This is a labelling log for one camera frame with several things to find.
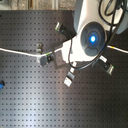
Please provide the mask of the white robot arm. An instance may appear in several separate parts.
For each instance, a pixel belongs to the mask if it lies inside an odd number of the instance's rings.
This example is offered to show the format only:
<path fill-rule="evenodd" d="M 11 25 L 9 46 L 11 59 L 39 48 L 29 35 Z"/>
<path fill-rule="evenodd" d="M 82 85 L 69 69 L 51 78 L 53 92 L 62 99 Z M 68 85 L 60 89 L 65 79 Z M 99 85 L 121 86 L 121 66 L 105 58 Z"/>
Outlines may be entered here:
<path fill-rule="evenodd" d="M 94 63 L 115 34 L 128 28 L 128 0 L 77 0 L 74 29 L 57 23 L 55 30 L 68 40 L 62 44 L 63 60 L 83 69 Z"/>

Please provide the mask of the grey gripper block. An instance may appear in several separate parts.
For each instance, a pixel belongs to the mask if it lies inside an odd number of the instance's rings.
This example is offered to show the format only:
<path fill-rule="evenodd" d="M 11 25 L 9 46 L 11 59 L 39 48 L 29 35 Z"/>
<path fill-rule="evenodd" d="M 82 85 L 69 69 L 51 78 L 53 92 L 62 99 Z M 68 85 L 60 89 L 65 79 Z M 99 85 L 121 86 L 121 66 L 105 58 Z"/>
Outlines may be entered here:
<path fill-rule="evenodd" d="M 56 68 L 64 68 L 67 67 L 68 64 L 63 60 L 62 52 L 60 49 L 54 52 L 54 56 L 52 54 L 46 55 L 40 59 L 41 65 L 47 65 L 54 60 L 54 66 Z"/>

